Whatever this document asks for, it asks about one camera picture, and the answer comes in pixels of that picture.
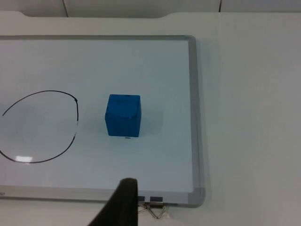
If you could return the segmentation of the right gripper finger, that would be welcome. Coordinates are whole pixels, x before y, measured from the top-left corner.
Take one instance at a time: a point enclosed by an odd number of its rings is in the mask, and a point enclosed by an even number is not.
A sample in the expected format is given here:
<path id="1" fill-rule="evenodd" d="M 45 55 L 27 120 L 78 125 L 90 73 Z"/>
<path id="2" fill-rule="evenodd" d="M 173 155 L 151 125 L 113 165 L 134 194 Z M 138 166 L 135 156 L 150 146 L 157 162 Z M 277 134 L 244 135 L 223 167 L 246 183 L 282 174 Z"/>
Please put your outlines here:
<path id="1" fill-rule="evenodd" d="M 137 226 L 138 184 L 133 178 L 122 179 L 90 226 Z"/>

